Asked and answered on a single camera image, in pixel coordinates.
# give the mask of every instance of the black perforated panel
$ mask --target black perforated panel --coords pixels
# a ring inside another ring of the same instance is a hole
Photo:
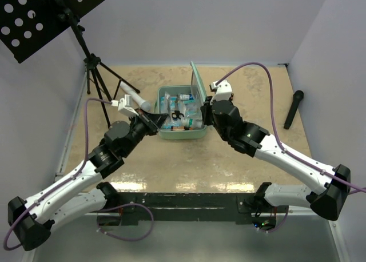
[[[63,0],[80,18],[104,0]],[[0,39],[21,63],[69,27],[53,0],[0,0]]]

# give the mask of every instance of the small box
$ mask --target small box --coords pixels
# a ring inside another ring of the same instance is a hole
[[[203,86],[200,74],[197,71],[196,66],[193,62],[190,63],[192,67],[192,77],[190,85],[183,86],[162,86],[158,90],[158,97],[156,101],[157,113],[161,113],[161,97],[164,97],[165,92],[168,92],[171,96],[178,94],[190,94],[192,93],[193,98],[198,101],[200,105],[204,104],[206,99],[206,90]],[[181,139],[199,139],[206,135],[207,126],[201,129],[185,130],[181,132],[160,130],[159,135],[161,138],[166,140],[181,140]]]

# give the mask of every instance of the white bottle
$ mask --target white bottle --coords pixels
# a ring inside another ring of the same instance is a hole
[[[180,119],[180,125],[187,128],[200,129],[202,127],[202,121],[190,118],[182,118]]]
[[[181,101],[193,100],[192,94],[180,94],[179,99]]]

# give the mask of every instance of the tripod leg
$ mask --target tripod leg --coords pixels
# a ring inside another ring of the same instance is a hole
[[[90,94],[90,69],[86,68],[86,93]]]
[[[98,78],[98,80],[99,80],[99,83],[100,83],[100,84],[101,84],[101,86],[102,86],[102,89],[103,89],[103,91],[104,91],[105,95],[107,96],[108,101],[112,101],[112,98],[111,98],[111,96],[110,96],[110,94],[109,94],[109,91],[108,91],[108,89],[107,89],[107,87],[106,87],[106,85],[105,85],[105,83],[104,83],[104,81],[103,81],[103,79],[102,79],[102,76],[101,76],[101,74],[99,73],[99,70],[97,69],[97,67],[95,67],[95,68],[94,68],[94,72],[95,72],[95,74],[96,74],[96,76],[97,76],[97,78]]]
[[[112,69],[110,69],[109,67],[107,67],[104,63],[100,62],[99,63],[103,68],[105,68],[106,70],[108,70],[109,72],[111,72],[114,76],[116,76],[118,79],[120,79],[120,82],[122,81],[123,83],[125,83],[127,86],[131,87],[136,93],[140,93],[140,90],[138,90],[137,88],[135,88],[133,85],[131,85],[130,83],[128,83],[125,79],[123,79],[121,76],[119,76],[117,73],[115,73]]]
[[[101,90],[99,88],[99,84],[98,84],[98,80],[97,80],[95,70],[91,70],[91,74],[93,76],[93,79],[94,79],[94,82],[95,82],[95,85],[96,85],[96,88],[97,88],[97,93],[98,93],[99,99],[103,99]],[[107,121],[107,126],[109,128],[110,127],[110,121],[109,121],[108,113],[107,113],[107,110],[105,108],[105,104],[104,103],[101,103],[101,104],[102,104],[102,109],[103,109],[103,113],[104,113],[104,116],[105,116],[105,120]]]
[[[120,84],[121,84],[121,82],[122,82],[122,80],[120,79],[120,80],[118,81],[118,85],[117,85],[117,87],[116,87],[116,91],[114,92],[113,100],[115,100],[115,99],[116,99],[116,96],[117,96],[118,90],[120,89]]]

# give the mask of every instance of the white tube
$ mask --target white tube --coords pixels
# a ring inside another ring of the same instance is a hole
[[[123,89],[124,92],[127,93],[128,95],[131,95],[133,101],[135,101],[142,110],[146,112],[150,111],[151,104],[149,103],[149,101],[142,99],[131,87],[121,82],[120,88]]]

